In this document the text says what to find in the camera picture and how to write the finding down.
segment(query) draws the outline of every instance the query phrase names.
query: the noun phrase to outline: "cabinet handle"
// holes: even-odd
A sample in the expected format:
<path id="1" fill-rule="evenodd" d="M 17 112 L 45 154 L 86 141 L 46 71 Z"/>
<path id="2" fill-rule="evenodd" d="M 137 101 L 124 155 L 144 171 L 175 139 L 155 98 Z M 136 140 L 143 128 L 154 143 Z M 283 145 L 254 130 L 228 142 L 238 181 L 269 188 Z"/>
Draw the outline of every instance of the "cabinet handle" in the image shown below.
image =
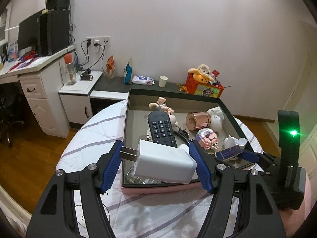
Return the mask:
<path id="1" fill-rule="evenodd" d="M 87 114 L 87 107 L 85 107 L 85 115 L 87 116 L 87 118 L 89 118 L 89 116 Z"/>
<path id="2" fill-rule="evenodd" d="M 29 88 L 26 90 L 26 92 L 32 92 L 32 91 L 34 91 L 35 90 L 35 88 L 33 88 L 32 90 L 29 90 Z"/>

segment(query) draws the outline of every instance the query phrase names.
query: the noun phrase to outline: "white cup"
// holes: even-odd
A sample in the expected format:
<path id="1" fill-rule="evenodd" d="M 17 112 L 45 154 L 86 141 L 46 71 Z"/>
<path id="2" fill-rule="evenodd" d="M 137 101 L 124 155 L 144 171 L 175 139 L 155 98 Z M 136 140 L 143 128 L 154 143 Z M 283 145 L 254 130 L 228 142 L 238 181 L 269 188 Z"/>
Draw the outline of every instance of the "white cup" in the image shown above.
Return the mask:
<path id="1" fill-rule="evenodd" d="M 159 77 L 159 86 L 160 86 L 160 87 L 165 87 L 167 80 L 168 80 L 168 77 L 166 77 L 166 76 L 160 76 L 160 77 Z"/>

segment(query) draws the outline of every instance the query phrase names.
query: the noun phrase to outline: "red toy bin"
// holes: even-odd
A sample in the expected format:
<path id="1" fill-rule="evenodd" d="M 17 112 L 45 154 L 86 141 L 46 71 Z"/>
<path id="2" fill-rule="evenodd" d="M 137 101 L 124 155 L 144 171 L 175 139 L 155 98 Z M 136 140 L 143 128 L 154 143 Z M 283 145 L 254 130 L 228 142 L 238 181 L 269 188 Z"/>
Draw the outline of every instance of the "red toy bin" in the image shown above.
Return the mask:
<path id="1" fill-rule="evenodd" d="M 224 87 L 220 83 L 218 86 L 212 86 L 210 84 L 203 84 L 195 81 L 193 78 L 193 73 L 188 74 L 185 86 L 187 91 L 189 91 L 189 94 L 200 96 L 219 98 L 222 91 L 224 91 Z"/>

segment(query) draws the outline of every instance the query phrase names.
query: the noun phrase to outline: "round table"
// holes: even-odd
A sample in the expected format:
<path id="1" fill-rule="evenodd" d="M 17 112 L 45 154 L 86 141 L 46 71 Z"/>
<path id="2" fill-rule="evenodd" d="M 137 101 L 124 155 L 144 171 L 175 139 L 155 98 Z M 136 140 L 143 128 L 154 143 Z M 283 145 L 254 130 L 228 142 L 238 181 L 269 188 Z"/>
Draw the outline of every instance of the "round table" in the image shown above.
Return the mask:
<path id="1" fill-rule="evenodd" d="M 116 140 L 123 139 L 125 113 L 126 100 L 105 108 L 91 118 L 70 141 L 56 169 L 64 169 L 68 173 L 96 163 L 102 154 L 109 152 Z M 253 133 L 241 121 L 236 120 L 253 150 L 263 153 Z M 201 187 L 163 194 L 123 194 L 120 180 L 121 168 L 111 189 L 101 195 L 105 212 L 117 238 L 194 238 L 198 235 L 213 195 L 209 195 Z M 79 191 L 74 191 L 74 198 L 80 233 L 88 237 Z M 233 197 L 225 237 L 233 232 L 238 201 L 238 198 Z M 302 220 L 308 215 L 305 214 L 305 205 L 303 209 L 300 216 Z M 296 217 L 293 212 L 286 216 L 287 221 L 290 216 Z"/>

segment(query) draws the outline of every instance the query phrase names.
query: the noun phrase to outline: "rose gold cylinder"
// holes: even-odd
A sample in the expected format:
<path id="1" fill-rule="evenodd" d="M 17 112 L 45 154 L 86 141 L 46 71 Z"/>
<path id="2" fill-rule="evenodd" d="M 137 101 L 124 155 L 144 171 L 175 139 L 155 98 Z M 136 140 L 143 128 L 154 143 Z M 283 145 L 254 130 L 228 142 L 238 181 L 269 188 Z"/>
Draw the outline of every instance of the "rose gold cylinder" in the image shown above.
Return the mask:
<path id="1" fill-rule="evenodd" d="M 188 113 L 186 126 L 190 131 L 200 130 L 210 125 L 211 116 L 207 112 Z"/>

